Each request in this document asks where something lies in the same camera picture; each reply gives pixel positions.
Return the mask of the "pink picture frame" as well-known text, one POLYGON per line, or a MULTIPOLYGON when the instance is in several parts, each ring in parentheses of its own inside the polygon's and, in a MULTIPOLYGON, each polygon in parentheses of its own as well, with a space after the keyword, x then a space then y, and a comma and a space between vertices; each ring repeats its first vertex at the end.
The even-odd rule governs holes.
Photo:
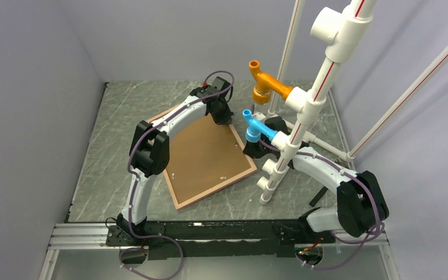
POLYGON ((170 138, 163 172, 174 207, 184 209, 257 171, 234 125, 201 117, 170 138))

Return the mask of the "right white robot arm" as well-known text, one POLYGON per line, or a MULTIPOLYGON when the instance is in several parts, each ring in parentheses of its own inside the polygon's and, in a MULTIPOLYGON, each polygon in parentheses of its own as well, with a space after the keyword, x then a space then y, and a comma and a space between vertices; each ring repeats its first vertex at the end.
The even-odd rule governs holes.
POLYGON ((321 232, 338 230, 352 237, 366 234, 372 239, 384 230, 383 221, 389 217, 389 209, 373 173, 357 173, 321 156, 311 146, 289 143, 287 134, 271 129, 250 110, 243 111, 243 118, 248 125, 243 152, 251 158, 274 152, 279 155, 277 161, 268 159, 262 166, 269 174, 257 182, 263 191, 262 204, 270 201, 290 168, 315 179, 336 197, 334 206, 312 209, 303 215, 305 222, 298 226, 303 241, 312 242, 321 232))

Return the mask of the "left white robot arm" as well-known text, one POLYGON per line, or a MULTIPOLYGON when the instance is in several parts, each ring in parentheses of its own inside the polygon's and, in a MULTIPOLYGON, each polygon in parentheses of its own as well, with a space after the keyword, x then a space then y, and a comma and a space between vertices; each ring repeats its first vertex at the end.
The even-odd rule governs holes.
POLYGON ((132 176, 128 199, 117 217, 121 237, 130 245, 143 240, 148 201, 157 176, 170 161, 170 142, 183 129, 211 115, 218 125, 229 124, 233 113, 226 95, 233 83, 217 76, 209 85, 193 89, 188 97, 162 117, 137 124, 129 150, 128 172, 132 176))

